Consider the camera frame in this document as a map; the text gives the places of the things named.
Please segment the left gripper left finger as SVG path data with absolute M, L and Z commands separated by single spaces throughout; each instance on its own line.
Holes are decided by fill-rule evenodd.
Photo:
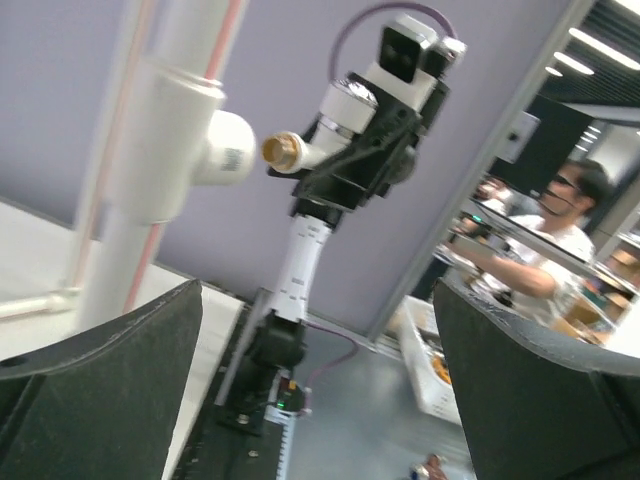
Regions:
M 1 363 L 1 476 L 159 479 L 203 316 L 187 281 Z

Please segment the white PVC pipe frame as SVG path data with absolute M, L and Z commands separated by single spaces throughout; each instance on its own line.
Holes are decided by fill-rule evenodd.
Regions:
M 3 321 L 74 312 L 86 330 L 131 311 L 165 227 L 194 186 L 243 181 L 256 137 L 222 77 L 246 3 L 131 1 L 76 211 L 63 284 L 1 306 Z

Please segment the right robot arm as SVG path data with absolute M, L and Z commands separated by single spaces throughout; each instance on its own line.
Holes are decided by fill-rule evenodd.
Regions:
M 429 75 L 392 85 L 351 73 L 331 82 L 304 134 L 282 131 L 264 140 L 271 174 L 297 181 L 289 246 L 273 292 L 253 309 L 238 340 L 215 399 L 218 423 L 258 436 L 269 407 L 303 400 L 304 390 L 279 376 L 305 356 L 307 303 L 322 250 L 345 214 L 412 175 L 419 143 L 448 92 Z

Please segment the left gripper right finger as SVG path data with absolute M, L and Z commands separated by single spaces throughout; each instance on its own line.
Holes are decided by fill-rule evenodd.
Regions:
M 556 333 L 455 279 L 433 306 L 480 479 L 636 479 L 639 361 Z

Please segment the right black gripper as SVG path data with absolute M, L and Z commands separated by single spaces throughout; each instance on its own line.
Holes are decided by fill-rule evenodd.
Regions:
M 426 104 L 416 110 L 361 75 L 350 72 L 346 78 L 367 87 L 378 108 L 363 133 L 299 178 L 294 188 L 296 212 L 311 204 L 353 212 L 374 196 L 386 196 L 401 181 L 399 166 L 405 161 L 415 163 L 417 146 L 449 93 L 449 87 L 437 79 Z

